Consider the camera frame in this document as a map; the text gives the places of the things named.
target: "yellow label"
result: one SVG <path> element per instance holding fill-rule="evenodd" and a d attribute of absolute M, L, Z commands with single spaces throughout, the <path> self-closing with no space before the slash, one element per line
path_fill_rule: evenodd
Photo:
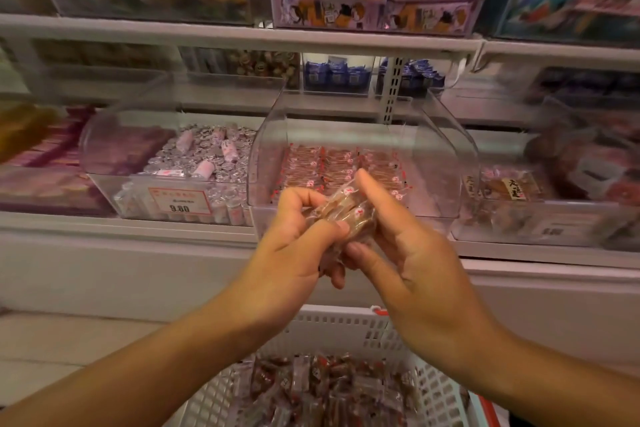
<path fill-rule="evenodd" d="M 503 179 L 504 185 L 507 187 L 507 191 L 509 192 L 509 197 L 513 201 L 527 201 L 527 197 L 522 190 L 522 185 L 520 181 L 515 179 Z"/>

